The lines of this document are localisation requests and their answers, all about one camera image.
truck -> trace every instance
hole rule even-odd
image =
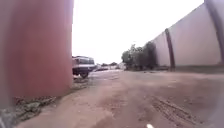
[[[72,64],[73,75],[80,75],[84,79],[96,68],[94,59],[86,56],[72,56]]]

sky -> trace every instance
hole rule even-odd
[[[143,46],[204,0],[75,0],[72,55],[120,63],[132,44]]]

dirt road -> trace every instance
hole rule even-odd
[[[224,75],[106,71],[17,128],[220,128]],[[80,86],[86,83],[75,83]]]

tree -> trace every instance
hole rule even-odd
[[[122,60],[127,69],[153,69],[157,66],[155,45],[153,42],[147,42],[144,47],[135,47],[133,44],[122,54]]]
[[[106,66],[108,66],[108,64],[103,63],[101,66],[102,67],[106,67]]]
[[[110,66],[117,66],[118,64],[116,62],[113,62],[110,64]]]

concrete pillar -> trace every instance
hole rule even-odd
[[[13,7],[4,30],[1,67],[11,96],[65,93],[72,84],[73,0],[9,1]]]

